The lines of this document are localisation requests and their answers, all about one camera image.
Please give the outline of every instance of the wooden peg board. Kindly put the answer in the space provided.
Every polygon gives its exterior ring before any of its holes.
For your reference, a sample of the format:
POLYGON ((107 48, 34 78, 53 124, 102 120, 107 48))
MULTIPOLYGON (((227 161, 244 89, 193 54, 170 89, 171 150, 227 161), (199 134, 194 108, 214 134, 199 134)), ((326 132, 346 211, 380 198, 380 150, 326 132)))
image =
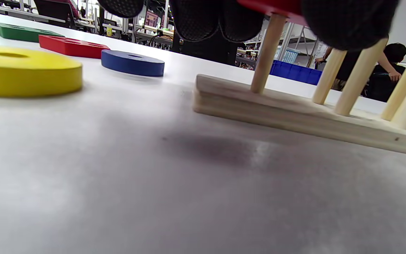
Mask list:
POLYGON ((250 86, 199 74, 194 111, 293 132, 406 153, 406 130, 394 128, 379 115, 353 110, 333 112, 331 105, 272 90, 252 93, 250 86))

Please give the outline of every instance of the yellow ring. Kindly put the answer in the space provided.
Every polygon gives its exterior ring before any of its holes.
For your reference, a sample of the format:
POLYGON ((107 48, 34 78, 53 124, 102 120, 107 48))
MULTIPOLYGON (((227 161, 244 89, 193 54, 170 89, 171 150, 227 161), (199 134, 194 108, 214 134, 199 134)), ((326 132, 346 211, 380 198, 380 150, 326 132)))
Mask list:
POLYGON ((66 56, 0 47, 0 97, 62 95, 82 88, 82 65, 66 56))

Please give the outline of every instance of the person's arm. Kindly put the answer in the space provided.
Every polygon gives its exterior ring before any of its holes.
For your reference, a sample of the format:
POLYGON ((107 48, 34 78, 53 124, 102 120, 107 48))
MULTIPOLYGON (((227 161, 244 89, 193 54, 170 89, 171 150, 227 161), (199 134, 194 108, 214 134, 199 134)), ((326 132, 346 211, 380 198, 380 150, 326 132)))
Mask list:
POLYGON ((386 72, 388 72, 391 81, 397 82, 402 77, 402 75, 390 64, 388 58, 386 58, 386 55, 383 52, 380 54, 379 65, 382 66, 386 72))
POLYGON ((332 49, 333 49, 333 47, 328 47, 327 50, 325 51, 325 54, 324 54, 323 57, 316 58, 316 60, 315 60, 316 64, 320 63, 322 61, 325 61, 328 58, 328 56, 330 56, 330 53, 332 52, 332 49))

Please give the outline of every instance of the blue plastic bin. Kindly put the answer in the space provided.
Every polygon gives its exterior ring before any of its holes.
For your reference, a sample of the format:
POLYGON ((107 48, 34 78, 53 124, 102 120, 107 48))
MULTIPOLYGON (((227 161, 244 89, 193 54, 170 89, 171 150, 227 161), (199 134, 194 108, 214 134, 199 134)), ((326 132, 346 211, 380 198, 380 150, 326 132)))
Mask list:
POLYGON ((317 85, 322 71, 274 60, 272 69, 270 69, 270 74, 285 79, 292 79, 311 85, 317 85))

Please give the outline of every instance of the blue object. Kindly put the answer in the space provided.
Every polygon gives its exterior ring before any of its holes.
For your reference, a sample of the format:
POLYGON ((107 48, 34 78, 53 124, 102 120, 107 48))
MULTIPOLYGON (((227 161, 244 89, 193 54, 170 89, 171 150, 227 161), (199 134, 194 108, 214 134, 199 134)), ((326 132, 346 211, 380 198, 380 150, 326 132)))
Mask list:
POLYGON ((311 85, 317 85, 320 76, 322 75, 322 71, 274 60, 272 69, 270 69, 270 74, 285 79, 292 79, 311 85))
POLYGON ((101 65, 114 71, 129 74, 161 77, 164 75, 164 61, 148 56, 117 50, 102 50, 101 65))

